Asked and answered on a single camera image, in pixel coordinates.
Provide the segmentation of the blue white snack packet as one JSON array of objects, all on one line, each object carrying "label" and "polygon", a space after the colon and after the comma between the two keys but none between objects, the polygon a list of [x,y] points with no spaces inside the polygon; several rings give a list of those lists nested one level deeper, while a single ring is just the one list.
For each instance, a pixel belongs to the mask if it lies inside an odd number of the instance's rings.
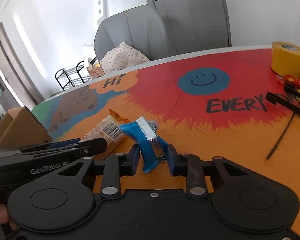
[{"label": "blue white snack packet", "polygon": [[143,172],[148,173],[155,169],[161,162],[167,160],[168,143],[156,133],[157,123],[147,121],[143,116],[136,121],[122,124],[119,129],[133,139],[140,147],[143,158]]}]

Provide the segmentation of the orange biscuit packet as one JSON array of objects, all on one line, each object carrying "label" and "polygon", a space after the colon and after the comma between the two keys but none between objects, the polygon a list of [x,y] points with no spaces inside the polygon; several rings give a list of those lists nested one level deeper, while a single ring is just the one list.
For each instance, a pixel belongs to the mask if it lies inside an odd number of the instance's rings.
[{"label": "orange biscuit packet", "polygon": [[119,126],[128,124],[130,121],[114,110],[110,109],[109,114],[88,132],[79,142],[103,138],[107,142],[106,154],[111,151],[125,138],[125,134]]}]

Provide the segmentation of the brown cardboard box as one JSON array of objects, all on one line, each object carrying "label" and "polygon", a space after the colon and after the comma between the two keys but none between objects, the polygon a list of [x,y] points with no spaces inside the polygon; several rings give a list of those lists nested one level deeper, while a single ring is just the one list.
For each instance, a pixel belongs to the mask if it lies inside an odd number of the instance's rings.
[{"label": "brown cardboard box", "polygon": [[0,151],[53,142],[27,107],[12,108],[0,120]]}]

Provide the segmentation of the colourful printed table mat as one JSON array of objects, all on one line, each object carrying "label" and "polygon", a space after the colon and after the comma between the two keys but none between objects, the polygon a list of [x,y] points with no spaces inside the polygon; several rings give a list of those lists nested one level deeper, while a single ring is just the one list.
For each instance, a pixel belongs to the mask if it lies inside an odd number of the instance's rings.
[{"label": "colourful printed table mat", "polygon": [[[110,74],[59,94],[33,114],[53,140],[82,138],[112,109],[157,122],[179,153],[218,155],[290,187],[300,200],[300,117],[271,70],[269,46],[189,53]],[[293,225],[300,235],[300,211]]]}]

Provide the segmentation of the brown paper bag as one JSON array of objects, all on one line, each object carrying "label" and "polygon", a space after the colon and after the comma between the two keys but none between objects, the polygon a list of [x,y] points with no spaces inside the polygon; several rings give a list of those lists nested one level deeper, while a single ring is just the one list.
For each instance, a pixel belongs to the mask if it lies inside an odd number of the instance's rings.
[{"label": "brown paper bag", "polygon": [[105,75],[97,57],[88,59],[87,71],[91,79],[96,79]]}]

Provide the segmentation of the black metal shoe rack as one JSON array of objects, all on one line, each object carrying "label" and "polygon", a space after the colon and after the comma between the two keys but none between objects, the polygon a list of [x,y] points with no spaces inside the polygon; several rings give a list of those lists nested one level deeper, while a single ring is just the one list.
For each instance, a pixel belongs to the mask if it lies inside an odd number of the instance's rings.
[{"label": "black metal shoe rack", "polygon": [[74,68],[58,70],[55,79],[62,91],[65,91],[90,81],[91,77],[84,66],[84,61],[80,61]]}]

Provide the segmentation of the dotted cream pillow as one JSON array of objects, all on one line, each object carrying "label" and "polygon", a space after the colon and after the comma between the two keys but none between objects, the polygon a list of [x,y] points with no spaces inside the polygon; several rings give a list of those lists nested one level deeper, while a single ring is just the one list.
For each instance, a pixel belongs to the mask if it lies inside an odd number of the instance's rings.
[{"label": "dotted cream pillow", "polygon": [[150,59],[146,55],[126,44],[126,42],[122,42],[118,47],[106,53],[100,61],[100,65],[107,75],[146,62],[150,62]]}]

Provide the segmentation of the red candy wrapper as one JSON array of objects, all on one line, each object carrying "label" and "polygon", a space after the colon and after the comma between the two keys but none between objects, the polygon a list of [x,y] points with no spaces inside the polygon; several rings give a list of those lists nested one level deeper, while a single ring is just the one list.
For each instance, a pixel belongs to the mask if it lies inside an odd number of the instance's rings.
[{"label": "red candy wrapper", "polygon": [[282,85],[291,85],[295,88],[300,88],[300,79],[293,77],[291,75],[280,76],[276,75],[276,80]]}]

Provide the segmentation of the open interior door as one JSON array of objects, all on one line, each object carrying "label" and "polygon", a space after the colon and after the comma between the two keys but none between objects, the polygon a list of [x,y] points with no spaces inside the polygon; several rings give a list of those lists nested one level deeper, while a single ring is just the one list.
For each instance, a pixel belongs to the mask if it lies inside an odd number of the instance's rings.
[{"label": "open interior door", "polygon": [[0,77],[7,87],[7,90],[11,94],[11,97],[13,98],[11,102],[11,106],[9,108],[15,108],[15,107],[23,107],[24,104],[19,99],[13,88],[11,87],[9,83],[9,77],[12,77],[14,74],[12,67],[10,65],[10,62],[7,58],[7,55],[5,54],[5,51],[3,50],[1,44],[0,44]]}]

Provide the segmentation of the grey room door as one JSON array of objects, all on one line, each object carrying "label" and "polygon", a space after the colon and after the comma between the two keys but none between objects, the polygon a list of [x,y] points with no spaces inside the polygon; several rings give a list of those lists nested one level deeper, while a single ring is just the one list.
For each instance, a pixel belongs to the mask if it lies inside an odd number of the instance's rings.
[{"label": "grey room door", "polygon": [[230,47],[226,0],[146,0],[162,18],[176,55]]}]

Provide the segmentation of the yellow tape roll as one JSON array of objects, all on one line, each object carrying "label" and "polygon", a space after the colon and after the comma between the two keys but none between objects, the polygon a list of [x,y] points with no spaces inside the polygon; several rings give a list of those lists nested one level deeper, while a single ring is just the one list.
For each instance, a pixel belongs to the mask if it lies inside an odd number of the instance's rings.
[{"label": "yellow tape roll", "polygon": [[300,47],[287,42],[273,42],[271,69],[280,76],[300,79]]}]

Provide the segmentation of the white perforated board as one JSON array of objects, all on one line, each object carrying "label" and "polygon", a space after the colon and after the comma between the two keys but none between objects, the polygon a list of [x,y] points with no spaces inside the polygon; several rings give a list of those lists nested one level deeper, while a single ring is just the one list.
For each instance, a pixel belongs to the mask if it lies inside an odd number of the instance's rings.
[{"label": "white perforated board", "polygon": [[108,17],[108,0],[98,0],[97,23],[100,24]]}]

